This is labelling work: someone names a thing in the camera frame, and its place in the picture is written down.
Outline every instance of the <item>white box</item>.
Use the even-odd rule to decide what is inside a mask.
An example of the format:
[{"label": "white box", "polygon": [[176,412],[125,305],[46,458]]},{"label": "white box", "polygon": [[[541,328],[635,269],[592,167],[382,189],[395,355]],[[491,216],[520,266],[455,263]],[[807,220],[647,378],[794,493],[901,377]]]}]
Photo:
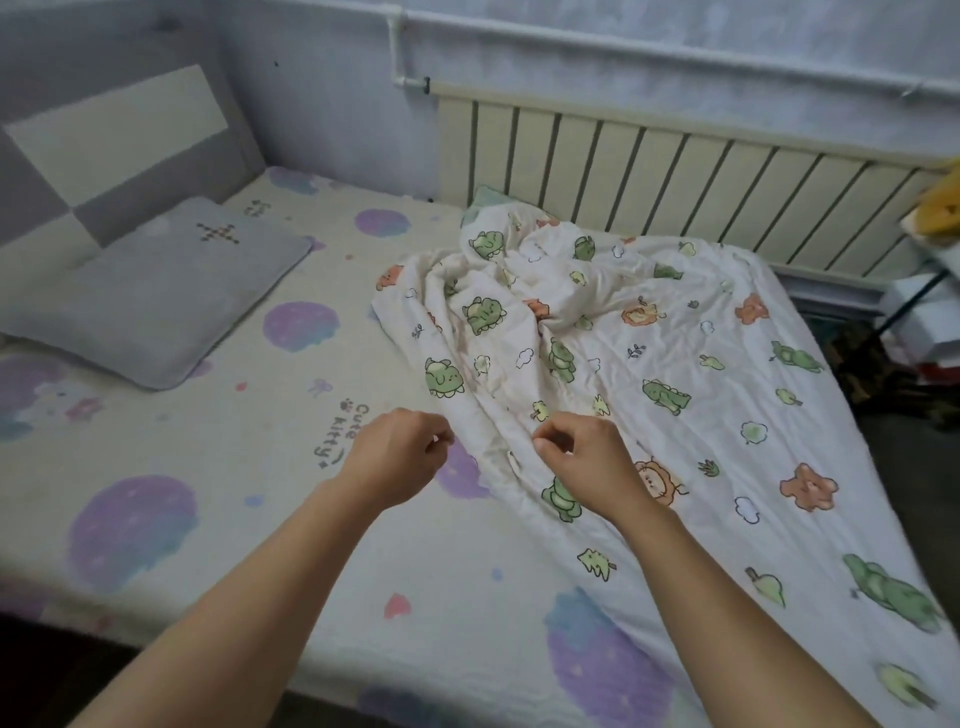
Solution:
[{"label": "white box", "polygon": [[[933,276],[895,280],[880,299],[879,309],[890,316]],[[960,282],[947,278],[927,293],[893,332],[917,362],[936,362],[960,356]]]}]

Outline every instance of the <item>light purple wall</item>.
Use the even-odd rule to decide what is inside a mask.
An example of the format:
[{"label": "light purple wall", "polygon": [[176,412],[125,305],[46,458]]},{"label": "light purple wall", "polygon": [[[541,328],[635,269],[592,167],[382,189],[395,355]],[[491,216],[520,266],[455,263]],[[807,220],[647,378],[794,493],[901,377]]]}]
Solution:
[{"label": "light purple wall", "polygon": [[[960,76],[956,0],[408,0],[406,7],[778,58]],[[418,197],[436,193],[436,102],[393,88],[384,23],[224,3],[228,68],[268,158]],[[960,107],[411,27],[408,72],[798,133],[960,153]]]}]

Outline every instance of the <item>pipe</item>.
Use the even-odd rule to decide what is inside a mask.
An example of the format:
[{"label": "pipe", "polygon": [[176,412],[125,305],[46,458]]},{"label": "pipe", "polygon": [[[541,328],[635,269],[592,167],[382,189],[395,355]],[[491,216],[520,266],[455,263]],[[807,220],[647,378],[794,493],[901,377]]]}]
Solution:
[{"label": "pipe", "polygon": [[828,84],[852,85],[875,91],[892,92],[903,100],[915,96],[960,101],[960,82],[949,79],[926,79],[886,71],[839,68],[809,61],[788,61],[766,56],[754,56],[731,51],[660,43],[655,40],[638,40],[620,36],[600,36],[581,31],[566,31],[557,28],[524,25],[505,20],[451,15],[443,12],[404,10],[398,5],[371,4],[356,0],[268,0],[269,2],[304,5],[365,15],[377,15],[387,19],[391,32],[391,56],[395,85],[424,88],[425,83],[410,79],[400,72],[399,33],[403,22],[434,25],[452,30],[474,32],[488,36],[508,37],[538,43],[554,43],[574,48],[641,56],[657,61],[669,61],[700,65],[726,70],[746,71],[769,76],[782,76],[802,81]]}]

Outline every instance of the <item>forearm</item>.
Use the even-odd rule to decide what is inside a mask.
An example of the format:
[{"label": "forearm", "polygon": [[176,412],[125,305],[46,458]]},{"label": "forearm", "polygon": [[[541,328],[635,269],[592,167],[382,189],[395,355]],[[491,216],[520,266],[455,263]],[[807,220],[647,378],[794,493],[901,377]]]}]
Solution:
[{"label": "forearm", "polygon": [[266,723],[337,576],[378,511],[322,483],[263,544],[136,658],[76,726]]},{"label": "forearm", "polygon": [[727,576],[673,511],[638,497],[625,504],[616,525],[714,726],[876,725]]}]

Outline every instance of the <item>pillow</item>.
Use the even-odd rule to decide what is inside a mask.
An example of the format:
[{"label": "pillow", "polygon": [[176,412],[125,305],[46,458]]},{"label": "pillow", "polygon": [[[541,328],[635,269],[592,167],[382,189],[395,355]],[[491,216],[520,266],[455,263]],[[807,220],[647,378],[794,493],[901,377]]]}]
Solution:
[{"label": "pillow", "polygon": [[[480,210],[482,210],[484,207],[493,207],[496,205],[507,205],[508,203],[522,202],[526,201],[520,200],[517,197],[505,195],[502,192],[497,192],[495,189],[492,187],[487,187],[485,184],[479,184],[477,185],[476,190],[473,192],[473,202],[470,203],[470,207],[468,207],[464,212],[464,216],[460,218],[460,227],[462,228],[464,225],[469,225],[476,220],[477,215],[480,214]],[[535,203],[527,204],[537,207]]]},{"label": "pillow", "polygon": [[0,308],[0,332],[170,389],[309,250],[303,237],[191,198]]}]

